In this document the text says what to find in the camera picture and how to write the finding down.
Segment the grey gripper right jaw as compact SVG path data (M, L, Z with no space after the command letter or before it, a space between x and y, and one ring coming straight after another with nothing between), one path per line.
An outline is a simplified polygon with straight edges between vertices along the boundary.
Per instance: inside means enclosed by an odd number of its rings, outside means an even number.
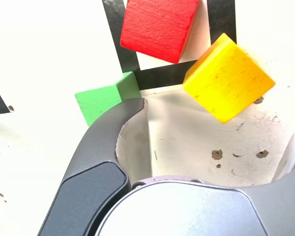
M159 181L118 201L98 236L295 236L295 135L271 183Z

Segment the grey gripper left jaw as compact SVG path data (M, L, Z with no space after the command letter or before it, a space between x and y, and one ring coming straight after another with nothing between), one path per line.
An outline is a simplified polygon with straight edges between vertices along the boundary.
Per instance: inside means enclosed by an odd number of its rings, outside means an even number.
M86 131L41 226L41 236L92 236L132 185L152 176L148 101L122 101Z

